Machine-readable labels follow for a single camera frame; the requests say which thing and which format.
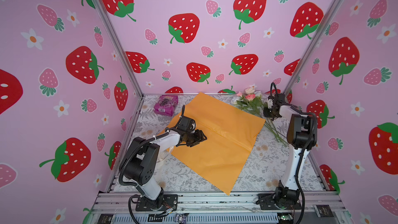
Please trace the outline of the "orange wrapping paper sheet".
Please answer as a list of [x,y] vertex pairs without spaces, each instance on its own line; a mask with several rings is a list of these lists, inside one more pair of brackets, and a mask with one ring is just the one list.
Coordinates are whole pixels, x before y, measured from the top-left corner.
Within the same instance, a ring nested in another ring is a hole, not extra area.
[[199,94],[185,114],[207,136],[201,144],[177,147],[157,166],[155,178],[166,191],[259,191],[264,176],[244,171],[265,120],[230,105],[230,97]]

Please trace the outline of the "pale fake flower stem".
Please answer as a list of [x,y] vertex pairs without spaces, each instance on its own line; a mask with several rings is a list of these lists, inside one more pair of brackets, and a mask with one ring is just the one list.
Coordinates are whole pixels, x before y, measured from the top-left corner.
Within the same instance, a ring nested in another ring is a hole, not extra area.
[[254,111],[257,116],[261,118],[267,118],[268,111],[268,99],[264,98],[260,91],[255,92],[255,98],[253,99]]

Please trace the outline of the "pink fake rose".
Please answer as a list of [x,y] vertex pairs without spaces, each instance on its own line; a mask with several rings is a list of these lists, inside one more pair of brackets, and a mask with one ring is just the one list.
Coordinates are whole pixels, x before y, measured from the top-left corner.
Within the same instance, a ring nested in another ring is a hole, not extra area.
[[[260,96],[256,96],[254,93],[245,96],[245,101],[250,105],[250,109],[256,112],[259,117],[264,117],[264,104]],[[277,131],[275,125],[271,120],[265,121],[265,127],[274,135],[276,141],[280,142],[283,146],[287,147],[287,143],[282,138],[281,134]]]

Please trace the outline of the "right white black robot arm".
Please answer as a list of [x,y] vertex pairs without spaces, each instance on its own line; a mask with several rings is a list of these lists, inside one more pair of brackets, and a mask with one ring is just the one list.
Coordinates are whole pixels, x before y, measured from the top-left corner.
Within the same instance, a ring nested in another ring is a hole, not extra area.
[[300,178],[305,159],[317,143],[317,117],[314,113],[305,113],[283,99],[283,94],[269,95],[264,117],[272,120],[289,120],[286,136],[289,144],[289,158],[285,173],[278,183],[274,194],[274,203],[278,208],[296,205],[303,196]]

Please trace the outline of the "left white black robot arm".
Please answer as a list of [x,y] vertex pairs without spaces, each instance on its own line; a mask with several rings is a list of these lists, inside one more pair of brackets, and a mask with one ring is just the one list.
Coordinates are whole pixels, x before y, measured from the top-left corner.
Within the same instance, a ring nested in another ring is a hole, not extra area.
[[181,116],[163,134],[149,139],[136,137],[120,163],[118,182],[135,187],[142,197],[158,203],[163,200],[164,191],[152,177],[159,154],[172,147],[194,147],[206,140],[204,132],[196,128],[195,120],[186,116]]

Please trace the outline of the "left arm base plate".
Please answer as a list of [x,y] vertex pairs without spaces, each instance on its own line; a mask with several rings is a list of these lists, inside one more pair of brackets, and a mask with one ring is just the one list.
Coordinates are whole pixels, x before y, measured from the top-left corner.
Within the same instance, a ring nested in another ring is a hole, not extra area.
[[153,212],[166,211],[168,209],[176,209],[178,204],[178,195],[160,195],[156,200],[150,200],[146,197],[141,197],[136,204],[135,210],[137,212]]

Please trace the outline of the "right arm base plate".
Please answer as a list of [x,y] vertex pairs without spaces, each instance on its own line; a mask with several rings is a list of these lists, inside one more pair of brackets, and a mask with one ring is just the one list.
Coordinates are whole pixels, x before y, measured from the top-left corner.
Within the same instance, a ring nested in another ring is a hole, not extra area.
[[290,204],[289,202],[276,202],[275,194],[258,194],[256,205],[259,205],[261,210],[301,210],[300,202]]

